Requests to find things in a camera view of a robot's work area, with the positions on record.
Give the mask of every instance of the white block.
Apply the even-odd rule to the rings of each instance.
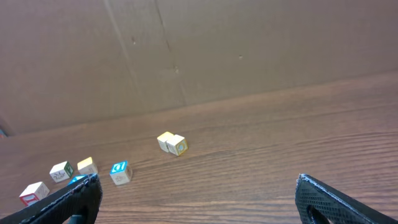
[[[178,134],[167,140],[166,143],[169,151],[176,156],[180,156],[188,149],[187,141],[184,137],[179,136]]]
[[[49,192],[50,190],[43,182],[38,182],[27,186],[19,196],[19,199],[25,206],[29,206],[45,198]]]
[[[130,182],[132,170],[128,161],[123,161],[113,164],[109,174],[111,175],[114,184],[121,185]]]
[[[89,157],[77,164],[77,169],[80,174],[98,173],[97,166],[94,164],[93,158]]]
[[[55,182],[69,179],[73,174],[73,168],[68,161],[54,165],[50,171],[50,176]]]
[[[160,148],[165,151],[165,152],[169,152],[169,149],[167,147],[167,140],[169,140],[170,138],[172,138],[174,136],[174,134],[166,131],[165,133],[163,133],[161,136],[157,137],[157,141],[159,142]]]

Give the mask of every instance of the block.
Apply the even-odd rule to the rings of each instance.
[[[50,176],[56,183],[69,179],[72,174],[73,168],[68,161],[54,165],[50,171]]]
[[[121,185],[130,182],[132,170],[128,161],[123,161],[113,164],[109,174],[111,175],[114,184]]]
[[[97,166],[93,162],[93,158],[89,157],[77,164],[77,169],[80,174],[98,173]]]
[[[4,131],[2,129],[0,129],[0,139],[6,138],[7,134],[4,133]]]
[[[157,137],[157,141],[159,142],[160,148],[165,151],[165,152],[169,152],[169,148],[167,147],[167,140],[169,140],[170,138],[172,138],[174,136],[174,134],[166,131],[165,133],[163,133],[161,136]]]
[[[19,196],[19,199],[25,206],[29,206],[45,198],[49,192],[50,190],[43,182],[38,182],[27,186]]]
[[[180,156],[188,149],[187,140],[178,134],[167,140],[167,147],[172,154]]]
[[[85,176],[87,176],[87,175],[77,175],[77,176],[74,176],[74,178],[72,178],[72,180],[69,182],[68,185],[75,183],[76,181],[82,179],[82,178],[85,177]]]

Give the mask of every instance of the block with yellow side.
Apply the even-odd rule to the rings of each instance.
[[[163,133],[161,136],[157,137],[157,141],[159,142],[160,148],[165,151],[165,152],[169,152],[169,148],[167,147],[167,140],[169,140],[170,138],[172,138],[174,136],[174,134],[166,131],[165,133]]]
[[[89,157],[77,164],[77,169],[80,174],[98,173],[97,166],[94,164],[93,158]]]
[[[180,156],[188,149],[188,144],[184,137],[175,134],[172,138],[167,140],[167,147],[172,154]]]

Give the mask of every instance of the table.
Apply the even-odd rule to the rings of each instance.
[[[164,131],[186,137],[181,157]],[[300,223],[296,179],[308,173],[398,219],[398,73],[367,75],[0,141],[0,218],[54,164],[92,156],[103,200],[97,223]],[[134,176],[109,171],[128,160]]]

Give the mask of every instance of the brown wall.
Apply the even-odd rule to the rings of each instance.
[[[2,0],[11,134],[398,68],[396,0]]]

